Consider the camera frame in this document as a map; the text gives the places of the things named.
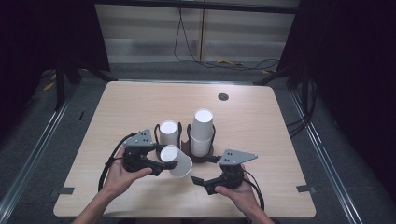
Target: tape piece on table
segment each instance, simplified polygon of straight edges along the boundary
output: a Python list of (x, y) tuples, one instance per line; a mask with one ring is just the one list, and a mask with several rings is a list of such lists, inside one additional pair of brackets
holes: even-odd
[(60, 188), (60, 189), (53, 189), (50, 192), (51, 197), (56, 197), (60, 194), (73, 194), (74, 188)]
[(302, 192), (309, 192), (310, 194), (314, 194), (314, 193), (317, 192), (317, 190), (315, 189), (315, 187), (310, 187), (310, 186), (308, 186), (308, 185), (301, 185), (301, 186), (297, 186), (296, 188), (297, 188), (297, 191), (298, 191), (299, 193), (302, 193)]

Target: light wood tabletop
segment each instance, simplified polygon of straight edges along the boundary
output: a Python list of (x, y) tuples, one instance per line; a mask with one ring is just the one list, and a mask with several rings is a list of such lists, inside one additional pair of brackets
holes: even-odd
[[(229, 96), (219, 99), (220, 93)], [(274, 92), (269, 87), (230, 84), (161, 82), (110, 82), (93, 115), (77, 157), (64, 183), (75, 188), (60, 195), (54, 208), (58, 217), (76, 217), (97, 192), (104, 164), (117, 143), (129, 133), (149, 128), (164, 120), (181, 122), (181, 140), (194, 112), (213, 112), (216, 137), (214, 155), (225, 149), (257, 154), (245, 163), (259, 183), (270, 217), (313, 217), (316, 213), (288, 130)], [(157, 161), (155, 151), (148, 154)], [(105, 216), (111, 217), (243, 217), (232, 201), (219, 194), (207, 195), (192, 184), (191, 176), (204, 180), (219, 177), (218, 163), (194, 163), (189, 175), (174, 178), (168, 171), (135, 181), (114, 200)]]

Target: forearm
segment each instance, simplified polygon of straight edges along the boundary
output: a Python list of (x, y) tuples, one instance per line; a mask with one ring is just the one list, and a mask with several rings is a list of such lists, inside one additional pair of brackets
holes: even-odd
[(260, 207), (256, 207), (249, 212), (246, 212), (245, 215), (250, 218), (254, 224), (274, 224), (271, 218), (269, 218), (265, 212), (260, 209)]
[(111, 201), (114, 200), (114, 198), (115, 197), (113, 195), (101, 190), (95, 195), (95, 197), (81, 212), (81, 214), (73, 221), (73, 224), (98, 223), (107, 206), (111, 203)]

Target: person's right hand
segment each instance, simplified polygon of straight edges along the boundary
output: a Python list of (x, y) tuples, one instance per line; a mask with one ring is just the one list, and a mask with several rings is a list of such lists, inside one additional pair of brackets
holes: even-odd
[[(249, 180), (247, 173), (245, 173), (245, 179)], [(254, 223), (274, 223), (260, 208), (254, 196), (253, 188), (247, 182), (243, 181), (242, 185), (237, 189), (217, 186), (215, 187), (215, 192), (230, 198), (239, 211), (243, 212)]]

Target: stacked cups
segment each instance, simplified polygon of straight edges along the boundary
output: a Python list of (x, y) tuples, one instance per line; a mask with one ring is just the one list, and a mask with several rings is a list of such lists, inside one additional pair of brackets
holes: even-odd
[(166, 120), (160, 125), (160, 144), (178, 146), (177, 124), (172, 120)]
[(161, 160), (164, 162), (177, 161), (175, 169), (169, 170), (174, 177), (181, 178), (191, 171), (191, 158), (174, 145), (168, 145), (163, 148), (161, 151)]
[(203, 157), (209, 152), (213, 136), (213, 113), (208, 109), (195, 112), (191, 125), (191, 153)]

